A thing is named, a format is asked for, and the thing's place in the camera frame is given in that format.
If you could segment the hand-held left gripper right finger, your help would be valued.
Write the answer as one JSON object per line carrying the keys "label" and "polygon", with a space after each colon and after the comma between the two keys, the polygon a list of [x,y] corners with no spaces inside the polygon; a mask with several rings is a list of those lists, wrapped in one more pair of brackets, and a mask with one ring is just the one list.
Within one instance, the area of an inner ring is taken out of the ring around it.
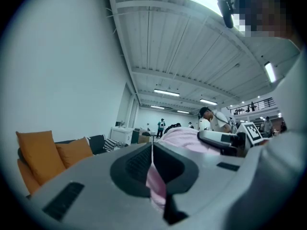
{"label": "hand-held left gripper right finger", "polygon": [[184,219],[168,224],[165,219],[153,222],[153,227],[228,227],[231,207],[248,187],[248,159],[199,153],[163,143],[154,149],[178,155],[198,166],[198,177],[184,193],[172,200]]}

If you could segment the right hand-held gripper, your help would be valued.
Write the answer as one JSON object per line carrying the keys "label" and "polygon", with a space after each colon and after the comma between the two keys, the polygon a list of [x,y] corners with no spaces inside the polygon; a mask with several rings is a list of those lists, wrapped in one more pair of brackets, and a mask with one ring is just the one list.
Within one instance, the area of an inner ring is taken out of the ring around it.
{"label": "right hand-held gripper", "polygon": [[222,155],[245,157],[248,150],[263,145],[264,138],[252,122],[241,123],[234,134],[204,130],[197,134],[202,142],[220,150]]}

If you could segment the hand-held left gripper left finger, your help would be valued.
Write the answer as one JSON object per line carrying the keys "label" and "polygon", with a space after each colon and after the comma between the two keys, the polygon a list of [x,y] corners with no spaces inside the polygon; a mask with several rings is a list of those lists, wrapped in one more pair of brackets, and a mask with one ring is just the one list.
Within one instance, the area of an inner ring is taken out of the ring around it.
{"label": "hand-held left gripper left finger", "polygon": [[161,230],[162,213],[150,199],[149,143],[81,160],[31,198],[35,218],[56,230]]}

